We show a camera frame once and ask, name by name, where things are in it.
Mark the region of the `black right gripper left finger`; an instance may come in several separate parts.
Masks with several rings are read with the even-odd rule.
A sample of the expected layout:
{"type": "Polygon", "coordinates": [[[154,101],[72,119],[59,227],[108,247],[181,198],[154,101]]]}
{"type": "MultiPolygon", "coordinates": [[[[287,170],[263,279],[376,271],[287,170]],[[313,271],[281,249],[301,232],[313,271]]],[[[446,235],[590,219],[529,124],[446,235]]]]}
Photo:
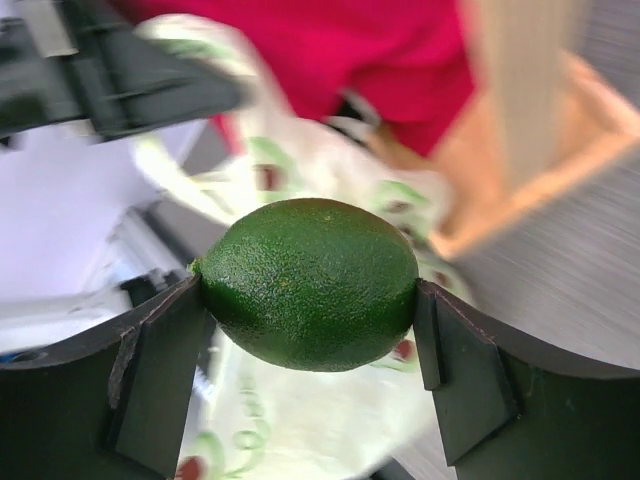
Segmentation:
{"type": "Polygon", "coordinates": [[[191,277],[2,364],[2,478],[173,478],[207,318],[191,277]]]}

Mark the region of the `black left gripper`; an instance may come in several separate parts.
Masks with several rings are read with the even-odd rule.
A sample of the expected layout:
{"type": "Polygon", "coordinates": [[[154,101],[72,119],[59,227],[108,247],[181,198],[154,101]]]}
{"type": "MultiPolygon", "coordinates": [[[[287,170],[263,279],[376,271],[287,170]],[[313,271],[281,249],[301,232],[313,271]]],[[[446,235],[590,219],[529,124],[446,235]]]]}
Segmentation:
{"type": "Polygon", "coordinates": [[[77,51],[40,55],[25,20],[1,20],[1,138],[81,123],[103,141],[228,112],[247,99],[216,67],[179,58],[133,32],[103,1],[66,1],[77,51]]]}

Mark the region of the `green avocado print plastic bag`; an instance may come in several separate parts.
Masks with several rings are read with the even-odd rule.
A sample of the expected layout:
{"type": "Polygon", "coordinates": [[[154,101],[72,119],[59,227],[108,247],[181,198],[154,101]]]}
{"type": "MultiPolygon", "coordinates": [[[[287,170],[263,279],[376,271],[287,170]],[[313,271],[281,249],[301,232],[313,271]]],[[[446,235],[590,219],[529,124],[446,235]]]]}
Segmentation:
{"type": "Polygon", "coordinates": [[[452,193],[432,170],[392,169],[297,117],[241,33],[186,14],[137,33],[171,59],[219,67],[249,101],[225,115],[235,149],[190,175],[161,140],[133,140],[141,173],[223,224],[196,263],[219,326],[181,479],[353,479],[433,432],[410,308],[418,278],[470,292],[427,235],[452,193]]]}

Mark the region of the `green avocado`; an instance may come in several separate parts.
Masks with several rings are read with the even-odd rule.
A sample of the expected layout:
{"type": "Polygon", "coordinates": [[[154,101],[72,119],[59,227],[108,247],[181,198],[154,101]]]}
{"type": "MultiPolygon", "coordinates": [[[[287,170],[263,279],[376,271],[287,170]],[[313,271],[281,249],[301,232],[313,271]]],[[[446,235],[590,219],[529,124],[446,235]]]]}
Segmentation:
{"type": "Polygon", "coordinates": [[[382,218],[335,200],[274,202],[234,223],[192,270],[221,330],[276,366],[341,372],[407,335],[416,257],[382,218]]]}

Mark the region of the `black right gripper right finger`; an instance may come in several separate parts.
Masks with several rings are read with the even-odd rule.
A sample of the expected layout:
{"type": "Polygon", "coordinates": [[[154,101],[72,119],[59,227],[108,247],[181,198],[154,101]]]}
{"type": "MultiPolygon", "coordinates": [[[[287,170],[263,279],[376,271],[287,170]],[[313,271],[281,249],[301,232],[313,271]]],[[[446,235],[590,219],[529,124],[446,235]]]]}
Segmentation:
{"type": "Polygon", "coordinates": [[[546,343],[423,280],[414,334],[458,478],[638,477],[637,370],[546,343]]]}

